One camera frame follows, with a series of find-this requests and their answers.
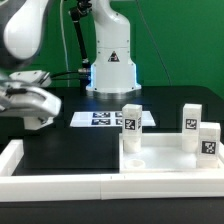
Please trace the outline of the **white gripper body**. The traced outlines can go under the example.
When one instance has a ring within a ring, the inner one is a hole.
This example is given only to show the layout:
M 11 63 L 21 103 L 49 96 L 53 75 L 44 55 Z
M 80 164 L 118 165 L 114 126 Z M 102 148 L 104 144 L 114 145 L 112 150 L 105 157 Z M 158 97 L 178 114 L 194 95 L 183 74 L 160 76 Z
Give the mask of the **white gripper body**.
M 56 117 L 61 100 L 39 87 L 19 87 L 0 90 L 0 116 Z

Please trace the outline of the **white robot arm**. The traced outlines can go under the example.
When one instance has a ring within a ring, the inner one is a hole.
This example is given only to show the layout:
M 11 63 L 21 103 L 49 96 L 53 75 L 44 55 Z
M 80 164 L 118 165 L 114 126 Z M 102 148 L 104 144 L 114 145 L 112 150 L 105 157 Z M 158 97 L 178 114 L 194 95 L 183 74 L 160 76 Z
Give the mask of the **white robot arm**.
M 0 3 L 0 68 L 21 69 L 40 50 L 48 7 L 54 0 L 4 0 Z M 136 86 L 131 68 L 128 20 L 117 16 L 110 0 L 90 0 L 95 20 L 97 56 L 87 87 L 99 93 L 127 93 Z M 0 116 L 55 117 L 61 100 L 26 81 L 0 74 Z

